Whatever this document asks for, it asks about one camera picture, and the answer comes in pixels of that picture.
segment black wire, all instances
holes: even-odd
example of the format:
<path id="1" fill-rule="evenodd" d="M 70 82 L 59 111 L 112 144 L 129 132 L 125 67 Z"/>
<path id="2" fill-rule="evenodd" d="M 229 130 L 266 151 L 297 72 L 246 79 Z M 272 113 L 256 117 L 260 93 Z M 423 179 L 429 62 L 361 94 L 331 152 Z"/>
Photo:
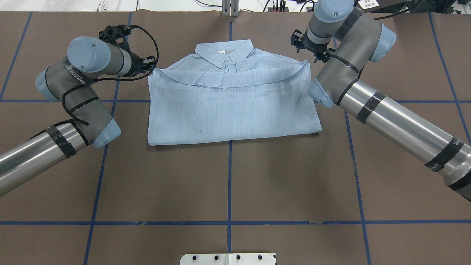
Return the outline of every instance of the black wire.
<path id="1" fill-rule="evenodd" d="M 304 8 L 304 6 L 309 2 L 312 3 L 312 10 L 314 10 L 314 1 L 313 0 L 307 0 L 306 2 L 304 2 L 304 4 L 302 4 L 301 10 L 299 10 L 300 13 L 302 12 L 302 9 Z"/>
<path id="2" fill-rule="evenodd" d="M 159 61 L 159 48 L 157 47 L 157 42 L 156 42 L 155 39 L 152 37 L 152 35 L 151 35 L 149 32 L 147 32 L 147 30 L 145 30 L 144 28 L 142 28 L 141 26 L 138 26 L 138 25 L 130 25 L 130 28 L 131 28 L 131 29 L 138 28 L 138 29 L 142 30 L 145 34 L 147 34 L 147 35 L 150 37 L 150 39 L 151 39 L 152 42 L 154 43 L 155 52 L 156 52 L 156 58 L 155 58 L 154 64 L 152 65 L 152 68 L 149 70 L 149 72 L 148 72 L 147 74 L 145 74 L 145 75 L 143 75 L 143 76 L 141 76 L 141 77 L 138 77 L 138 78 L 130 78 L 130 79 L 99 78 L 99 79 L 96 79 L 96 80 L 95 80 L 96 82 L 100 82 L 100 81 L 103 81 L 103 80 L 135 81 L 135 80 L 139 80 L 139 79 L 142 79 L 142 78 L 144 78 L 144 77 L 150 75 L 150 74 L 154 71 L 155 67 L 157 66 L 157 62 Z M 73 91 L 75 91 L 75 90 L 77 90 L 77 89 L 80 89 L 80 88 L 82 88 L 82 87 L 84 87 L 84 86 L 82 86 L 82 85 L 76 86 L 76 87 L 74 87 L 74 88 L 71 88 L 71 89 L 67 90 L 67 91 L 62 95 L 62 98 L 61 98 L 62 107 L 64 108 L 65 112 L 66 112 L 70 117 L 72 117 L 72 119 L 70 119 L 70 120 L 65 120 L 65 121 L 56 123 L 56 124 L 54 124 L 53 126 L 59 126 L 59 125 L 61 125 L 61 124 L 66 124 L 66 123 L 70 123 L 70 124 L 73 124 L 73 123 L 81 123 L 81 124 L 83 124 L 83 125 L 85 125 L 85 126 L 89 126 L 89 125 L 90 125 L 90 123 L 88 123 L 88 122 L 86 122 L 86 121 L 84 121 L 84 120 L 81 120 L 81 119 L 79 119 L 77 116 L 75 116 L 75 115 L 69 110 L 69 108 L 67 108 L 67 106 L 65 105 L 65 97 L 66 97 L 68 94 L 70 94 L 71 92 L 73 92 Z M 46 130 L 43 130 L 43 131 L 37 133 L 36 135 L 34 135 L 33 137 L 31 137 L 30 140 L 31 140 L 32 138 L 34 138 L 34 137 L 40 135 L 41 133 L 44 133 L 45 131 L 46 131 Z"/>
<path id="3" fill-rule="evenodd" d="M 374 19 L 375 19 L 375 20 L 380 20 L 380 19 L 395 17 L 395 16 L 397 16 L 397 15 L 404 14 L 404 13 L 406 13 L 407 11 L 410 11 L 410 10 L 414 9 L 414 8 L 415 8 L 416 6 L 418 6 L 421 2 L 422 2 L 422 0 L 418 0 L 417 3 L 415 3 L 413 6 L 409 7 L 408 9 L 404 9 L 404 10 L 398 12 L 398 13 L 394 13 L 394 14 L 391 14 L 391 15 L 389 15 L 389 16 L 375 17 Z"/>
<path id="4" fill-rule="evenodd" d="M 217 7 L 217 8 L 221 8 L 221 7 L 222 7 L 222 6 L 217 6 L 217 5 L 206 4 L 206 3 L 203 3 L 203 2 L 201 2 L 201 1 L 199 1 L 199 0 L 195 0 L 195 1 L 198 2 L 198 3 L 200 3 L 200 4 L 203 4 L 203 5 L 205 5 L 205 6 L 208 6 L 208 7 Z"/>
<path id="5" fill-rule="evenodd" d="M 71 123 L 74 123 L 74 122 L 76 122 L 76 120 L 65 120 L 65 121 L 62 121 L 62 122 L 58 122 L 58 123 L 54 124 L 53 126 L 59 126 L 59 125 L 62 125 L 62 124 L 67 124 L 67 123 L 71 124 Z M 40 135 L 41 133 L 45 133 L 45 132 L 46 132 L 46 130 L 40 131 L 39 133 L 35 134 L 33 137 L 29 138 L 28 141 L 33 139 L 34 137 Z"/>
<path id="6" fill-rule="evenodd" d="M 155 42 L 155 39 L 152 37 L 152 35 L 147 32 L 147 30 L 145 30 L 144 28 L 142 28 L 141 26 L 138 26 L 138 25 L 130 25 L 131 29 L 133 28 L 138 28 L 140 30 L 142 30 L 145 34 L 147 34 L 150 39 L 152 40 L 152 42 L 154 43 L 154 46 L 155 46 L 155 52 L 157 54 L 157 57 L 155 58 L 155 63 L 152 65 L 152 68 L 149 70 L 149 72 L 143 76 L 140 76 L 140 77 L 137 77 L 137 78 L 130 78 L 130 79 L 121 79 L 121 78 L 111 78 L 111 77 L 105 77 L 105 78 L 98 78 L 96 79 L 95 81 L 96 82 L 100 82 L 100 81 L 103 81 L 103 80 L 112 80 L 112 81 L 136 81 L 136 80 L 139 80 L 139 79 L 142 79 L 148 75 L 150 75 L 155 67 L 157 66 L 157 62 L 159 61 L 159 48 L 157 47 L 157 43 Z"/>
<path id="7" fill-rule="evenodd" d="M 361 73 L 363 72 L 363 69 L 365 68 L 365 66 L 363 66 L 360 70 L 360 72 L 358 72 L 358 76 L 357 76 L 357 79 L 360 79 L 360 76 L 361 76 Z"/>
<path id="8" fill-rule="evenodd" d="M 267 9 L 268 3 L 270 3 L 270 0 L 267 1 L 267 3 L 265 4 L 265 7 L 263 8 L 262 12 L 265 12 L 265 9 Z"/>
<path id="9" fill-rule="evenodd" d="M 84 87 L 84 86 L 79 85 L 79 86 L 76 86 L 76 87 L 74 87 L 74 88 L 71 88 L 71 89 L 67 90 L 67 91 L 62 95 L 61 103 L 62 103 L 62 107 L 64 108 L 65 112 L 67 112 L 67 114 L 68 114 L 70 117 L 72 117 L 72 119 L 73 119 L 74 121 L 76 121 L 76 122 L 78 122 L 78 123 L 81 123 L 81 124 L 83 124 L 83 125 L 85 125 L 85 126 L 88 126 L 88 125 L 90 125 L 90 123 L 88 123 L 88 122 L 86 122 L 86 121 L 84 121 L 84 120 L 81 120 L 81 119 L 77 118 L 77 116 L 75 116 L 75 115 L 72 113 L 72 111 L 70 111 L 70 110 L 67 108 L 67 106 L 65 105 L 65 97 L 66 97 L 68 94 L 70 94 L 71 92 L 74 92 L 75 90 L 80 89 L 80 88 L 82 88 L 82 87 Z"/>

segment shirt collar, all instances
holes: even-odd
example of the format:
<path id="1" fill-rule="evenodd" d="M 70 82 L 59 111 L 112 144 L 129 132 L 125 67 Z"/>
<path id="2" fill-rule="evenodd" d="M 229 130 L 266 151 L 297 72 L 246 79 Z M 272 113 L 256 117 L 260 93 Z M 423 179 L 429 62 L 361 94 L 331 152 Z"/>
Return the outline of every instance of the shirt collar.
<path id="1" fill-rule="evenodd" d="M 222 54 L 219 52 L 220 50 L 234 51 L 228 54 Z M 247 58 L 252 50 L 252 42 L 250 40 L 242 40 L 197 44 L 195 53 L 218 68 L 222 68 L 224 65 L 224 57 L 229 56 L 233 62 L 237 62 Z"/>

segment black tape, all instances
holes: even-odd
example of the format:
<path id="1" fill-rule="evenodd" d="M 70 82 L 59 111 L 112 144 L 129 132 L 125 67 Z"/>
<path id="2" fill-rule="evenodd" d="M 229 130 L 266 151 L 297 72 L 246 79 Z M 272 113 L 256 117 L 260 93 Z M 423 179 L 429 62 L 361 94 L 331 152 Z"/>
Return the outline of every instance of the black tape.
<path id="1" fill-rule="evenodd" d="M 358 70 L 358 68 L 356 66 L 354 66 L 352 63 L 350 63 L 349 61 L 345 60 L 344 58 L 338 56 L 338 55 L 335 55 L 335 54 L 332 54 L 330 55 L 330 57 L 334 58 L 334 59 L 337 59 L 339 60 L 340 62 L 344 63 L 346 66 L 350 67 L 353 69 L 353 71 L 355 71 L 355 73 L 359 73 L 360 70 Z"/>
<path id="2" fill-rule="evenodd" d="M 99 97 L 93 97 L 93 98 L 91 98 L 91 99 L 87 99 L 86 101 L 84 101 L 84 102 L 78 104 L 77 106 L 71 108 L 71 109 L 70 109 L 70 112 L 74 112 L 74 111 L 80 109 L 81 107 L 83 107 L 83 106 L 89 104 L 90 102 L 96 101 L 96 100 L 98 100 L 98 99 L 100 99 L 100 98 L 99 98 Z"/>
<path id="3" fill-rule="evenodd" d="M 347 35 L 349 30 L 353 27 L 353 25 L 357 22 L 357 20 L 363 15 L 363 11 L 359 8 L 353 8 L 350 15 L 343 21 L 343 24 L 334 34 L 335 38 L 342 41 L 343 37 Z"/>
<path id="4" fill-rule="evenodd" d="M 368 99 L 363 108 L 361 108 L 360 112 L 358 112 L 357 120 L 365 124 L 368 117 L 373 113 L 376 107 L 378 107 L 380 104 L 381 100 L 383 100 L 385 97 L 387 97 L 386 94 L 381 91 L 377 91 L 372 97 L 370 97 L 370 99 Z"/>
<path id="5" fill-rule="evenodd" d="M 91 80 L 90 78 L 86 77 L 80 70 L 76 69 L 73 67 L 67 57 L 64 57 L 62 60 L 62 63 L 64 65 L 65 70 L 73 77 L 75 78 L 82 86 L 91 86 L 96 81 Z"/>
<path id="6" fill-rule="evenodd" d="M 451 138 L 451 141 L 442 149 L 442 151 L 434 157 L 430 162 L 424 164 L 428 169 L 433 172 L 438 172 L 445 167 L 445 164 L 450 162 L 456 154 L 461 150 L 464 143 L 457 137 Z"/>
<path id="7" fill-rule="evenodd" d="M 460 180 L 457 182 L 448 185 L 448 187 L 452 190 L 459 190 L 461 188 L 464 188 L 465 186 L 469 185 L 471 183 L 471 171 L 468 172 L 464 177 L 462 177 Z"/>
<path id="8" fill-rule="evenodd" d="M 350 87 L 352 87 L 353 84 L 355 84 L 359 79 L 355 79 L 353 80 L 348 86 L 347 88 L 342 92 L 342 95 L 340 95 L 339 99 L 337 100 L 337 106 L 340 106 L 340 102 L 342 101 L 343 97 L 345 96 L 345 94 L 347 94 L 347 92 L 349 91 Z"/>
<path id="9" fill-rule="evenodd" d="M 77 154 L 72 144 L 65 139 L 62 133 L 55 126 L 51 126 L 45 131 L 49 134 L 54 143 L 56 143 L 56 145 L 61 149 L 66 158 L 70 158 Z"/>

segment light blue shirt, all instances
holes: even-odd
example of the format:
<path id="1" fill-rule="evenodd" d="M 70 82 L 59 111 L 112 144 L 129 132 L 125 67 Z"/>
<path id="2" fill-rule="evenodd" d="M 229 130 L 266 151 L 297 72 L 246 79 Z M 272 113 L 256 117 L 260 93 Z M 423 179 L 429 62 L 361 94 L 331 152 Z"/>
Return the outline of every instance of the light blue shirt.
<path id="1" fill-rule="evenodd" d="M 308 61 L 254 49 L 250 40 L 197 44 L 149 76 L 150 145 L 315 133 Z"/>

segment light blue joint cap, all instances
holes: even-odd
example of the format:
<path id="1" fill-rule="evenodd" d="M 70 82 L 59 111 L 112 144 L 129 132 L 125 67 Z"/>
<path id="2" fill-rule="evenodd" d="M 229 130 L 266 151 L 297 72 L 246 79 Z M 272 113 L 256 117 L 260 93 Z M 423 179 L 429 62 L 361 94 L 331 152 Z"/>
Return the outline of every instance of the light blue joint cap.
<path id="1" fill-rule="evenodd" d="M 114 118 L 111 119 L 110 123 L 105 127 L 105 129 L 100 133 L 97 139 L 93 142 L 93 145 L 96 148 L 100 148 L 107 143 L 113 141 L 121 135 L 121 129 L 118 124 L 115 122 Z"/>
<path id="2" fill-rule="evenodd" d="M 314 6 L 316 17 L 326 23 L 339 22 L 350 15 L 353 0 L 319 0 Z"/>
<path id="3" fill-rule="evenodd" d="M 37 77 L 34 83 L 36 84 L 36 88 L 38 89 L 39 93 L 49 99 L 52 102 L 59 102 L 60 100 L 52 95 L 51 91 L 49 90 L 48 84 L 46 83 L 46 71 L 42 71 Z"/>
<path id="4" fill-rule="evenodd" d="M 396 34 L 381 23 L 381 35 L 370 61 L 379 62 L 396 42 Z"/>
<path id="5" fill-rule="evenodd" d="M 85 73 L 103 70 L 111 60 L 111 51 L 106 43 L 91 37 L 77 37 L 67 48 L 67 57 L 73 67 Z"/>
<path id="6" fill-rule="evenodd" d="M 333 107 L 332 99 L 327 95 L 317 77 L 314 78 L 314 81 L 309 86 L 308 95 L 312 97 L 315 102 L 321 103 L 326 108 Z"/>

